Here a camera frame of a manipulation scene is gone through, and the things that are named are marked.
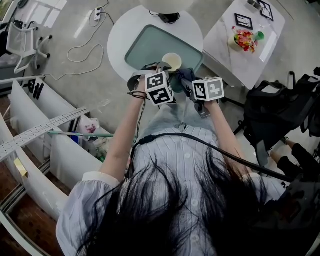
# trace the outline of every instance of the concrete floor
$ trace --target concrete floor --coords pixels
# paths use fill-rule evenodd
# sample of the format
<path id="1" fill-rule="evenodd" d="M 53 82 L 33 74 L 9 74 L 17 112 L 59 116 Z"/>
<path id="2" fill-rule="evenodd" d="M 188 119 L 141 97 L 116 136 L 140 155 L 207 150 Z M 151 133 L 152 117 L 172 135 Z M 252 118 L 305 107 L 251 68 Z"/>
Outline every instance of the concrete floor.
<path id="1" fill-rule="evenodd" d="M 55 9 L 55 3 L 58 0 L 41 1 L 29 0 L 27 6 L 19 10 L 15 18 L 26 21 L 30 15 L 32 17 L 35 11 L 33 10 L 35 3 L 38 3 L 37 6 L 42 5 Z M 283 84 L 287 84 L 288 73 L 291 70 L 296 72 L 297 79 L 303 74 L 312 75 L 314 68 L 320 66 L 319 14 L 312 5 L 306 4 L 304 0 L 270 1 L 285 17 L 286 24 L 260 81 L 268 80 L 272 82 L 280 80 Z M 80 24 L 88 19 L 89 12 L 98 6 L 103 6 L 106 2 L 106 0 L 68 0 L 64 8 L 59 10 L 60 14 L 52 28 L 43 26 L 46 18 L 42 25 L 38 25 L 40 28 L 38 34 L 44 37 L 53 35 L 52 41 L 47 46 L 48 52 L 51 53 L 51 58 L 41 68 L 40 72 L 42 74 L 52 74 L 55 77 L 60 77 L 65 73 L 88 71 L 99 64 L 102 54 L 101 48 L 97 47 L 93 50 L 88 60 L 83 63 L 69 62 L 67 52 L 70 48 L 81 46 L 88 41 L 95 31 L 95 28 L 89 27 L 88 23 L 84 23 L 85 26 L 77 38 L 75 38 L 75 33 Z M 198 22 L 203 37 L 207 35 L 232 2 L 232 0 L 195 0 L 188 12 Z M 139 0 L 111 0 L 105 11 L 116 22 L 124 13 L 139 4 Z M 130 99 L 130 96 L 126 94 L 128 92 L 126 82 L 113 70 L 107 55 L 108 36 L 112 27 L 111 21 L 107 19 L 88 45 L 82 49 L 74 50 L 70 55 L 71 58 L 77 60 L 84 59 L 94 45 L 101 44 L 105 49 L 105 53 L 102 65 L 98 70 L 78 76 L 67 75 L 59 81 L 55 81 L 50 76 L 46 77 L 46 82 L 75 107 L 90 106 L 105 99 L 111 99 L 110 105 L 100 109 L 100 111 L 92 112 L 92 115 L 99 118 L 102 126 L 110 132 L 114 132 L 117 128 Z M 204 66 L 199 70 L 200 76 L 210 74 L 210 70 Z M 232 99 L 245 101 L 246 92 L 241 88 L 228 87 L 225 93 Z M 243 117 L 243 110 L 230 104 L 226 104 L 222 108 L 231 128 L 235 129 L 238 120 Z M 157 111 L 158 108 L 148 102 L 142 118 L 142 129 Z M 310 152 L 318 143 L 317 139 L 309 138 L 308 134 L 302 134 L 300 130 L 295 131 L 294 137 L 296 141 L 303 142 L 303 145 Z M 252 147 L 245 139 L 240 138 L 240 141 L 246 148 L 250 159 L 253 154 Z"/>

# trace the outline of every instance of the striped shirt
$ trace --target striped shirt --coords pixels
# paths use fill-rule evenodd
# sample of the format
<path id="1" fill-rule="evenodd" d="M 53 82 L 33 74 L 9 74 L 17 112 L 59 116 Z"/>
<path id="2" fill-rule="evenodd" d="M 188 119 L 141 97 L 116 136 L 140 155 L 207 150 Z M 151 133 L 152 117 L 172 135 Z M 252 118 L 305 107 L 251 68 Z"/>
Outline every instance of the striped shirt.
<path id="1" fill-rule="evenodd" d="M 180 132 L 177 128 L 167 128 L 153 135 Z M 183 133 L 217 146 L 218 140 L 212 131 L 186 126 Z M 177 229 L 182 230 L 185 226 L 187 228 L 192 227 L 197 223 L 200 216 L 201 187 L 197 179 L 196 170 L 199 166 L 203 165 L 207 149 L 208 147 L 202 143 L 179 136 L 160 137 L 153 142 L 136 148 L 134 158 L 136 172 L 146 168 L 151 162 L 151 158 L 154 159 L 156 157 L 158 165 L 163 168 L 165 167 L 165 172 L 169 171 L 168 168 L 176 171 L 176 176 L 180 183 L 187 189 L 186 208 L 188 210 L 182 212 L 181 216 L 177 218 Z M 213 156 L 217 160 L 224 161 L 223 156 L 216 151 L 213 151 Z M 259 191 L 260 181 L 263 179 L 267 189 L 267 201 L 271 199 L 278 200 L 285 191 L 275 179 L 262 178 L 256 173 L 251 173 L 250 176 L 257 191 Z M 74 187 L 56 227 L 56 236 L 65 255 L 76 255 L 80 246 L 79 239 L 92 224 L 92 208 L 94 203 L 118 184 L 119 182 L 115 178 L 93 171 L 86 173 L 83 176 L 83 180 Z M 155 186 L 155 193 L 153 194 L 154 204 L 152 206 L 157 207 L 157 205 L 166 200 L 167 192 L 166 189 L 163 189 L 165 183 L 161 182 L 161 180 L 157 179 L 157 182 L 153 185 Z M 184 256 L 212 255 L 214 254 L 214 250 L 201 228 L 195 226 L 185 240 L 179 254 Z"/>

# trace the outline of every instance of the black frame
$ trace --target black frame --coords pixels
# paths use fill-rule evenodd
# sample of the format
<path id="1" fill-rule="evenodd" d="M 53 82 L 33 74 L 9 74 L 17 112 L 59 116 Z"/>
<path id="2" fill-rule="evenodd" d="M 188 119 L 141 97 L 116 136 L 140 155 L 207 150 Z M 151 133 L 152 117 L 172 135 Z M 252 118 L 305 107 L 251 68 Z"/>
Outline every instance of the black frame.
<path id="1" fill-rule="evenodd" d="M 263 17 L 265 17 L 265 18 L 267 18 L 267 19 L 269 19 L 269 20 L 274 22 L 275 21 L 274 20 L 274 14 L 272 13 L 271 5 L 266 3 L 266 2 L 264 2 L 264 1 L 261 1 L 261 0 L 258 0 L 258 4 L 262 5 L 262 9 L 260 11 L 261 16 L 263 16 Z M 262 10 L 264 9 L 264 6 L 269 6 L 271 18 L 263 14 Z"/>
<path id="2" fill-rule="evenodd" d="M 252 24 L 252 19 L 251 19 L 250 17 L 243 16 L 243 15 L 237 14 L 237 13 L 234 14 L 234 17 L 235 17 L 235 23 L 236 23 L 237 26 L 246 28 L 246 29 L 248 29 L 248 30 L 254 30 L 254 25 Z M 240 24 L 239 21 L 238 21 L 238 17 L 242 17 L 242 18 L 245 18 L 245 19 L 249 19 L 249 20 L 250 20 L 251 27 L 248 27 L 248 26 L 246 26 L 246 25 Z"/>

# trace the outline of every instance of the puffy sleeve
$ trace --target puffy sleeve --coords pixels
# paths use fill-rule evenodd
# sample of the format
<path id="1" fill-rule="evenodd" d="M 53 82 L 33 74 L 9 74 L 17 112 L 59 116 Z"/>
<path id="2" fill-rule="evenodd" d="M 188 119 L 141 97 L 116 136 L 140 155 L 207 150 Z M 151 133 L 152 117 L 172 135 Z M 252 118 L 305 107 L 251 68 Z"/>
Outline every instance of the puffy sleeve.
<path id="1" fill-rule="evenodd" d="M 80 239 L 93 223 L 95 202 L 118 185 L 118 180 L 102 172 L 83 175 L 82 181 L 71 191 L 56 225 L 56 237 L 64 255 L 77 254 Z"/>
<path id="2" fill-rule="evenodd" d="M 251 172 L 250 174 L 243 176 L 244 180 L 249 178 L 252 179 L 255 185 L 257 197 L 260 196 L 262 185 L 261 179 L 263 180 L 267 192 L 266 202 L 270 200 L 278 200 L 286 191 L 285 188 L 275 178 L 261 177 L 259 174 L 255 172 Z"/>

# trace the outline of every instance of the round white table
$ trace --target round white table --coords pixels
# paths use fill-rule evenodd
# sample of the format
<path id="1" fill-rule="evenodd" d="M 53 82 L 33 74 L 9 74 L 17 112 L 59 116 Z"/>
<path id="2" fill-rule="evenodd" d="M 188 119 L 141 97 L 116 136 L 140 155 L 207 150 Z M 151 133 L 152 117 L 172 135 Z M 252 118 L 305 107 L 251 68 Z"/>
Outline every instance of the round white table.
<path id="1" fill-rule="evenodd" d="M 136 38 L 147 25 L 154 25 L 180 38 L 200 52 L 204 38 L 195 19 L 186 11 L 180 12 L 175 24 L 166 24 L 158 16 L 152 16 L 142 5 L 125 13 L 112 28 L 108 39 L 108 57 L 113 69 L 128 81 L 137 70 L 129 66 L 125 56 Z"/>

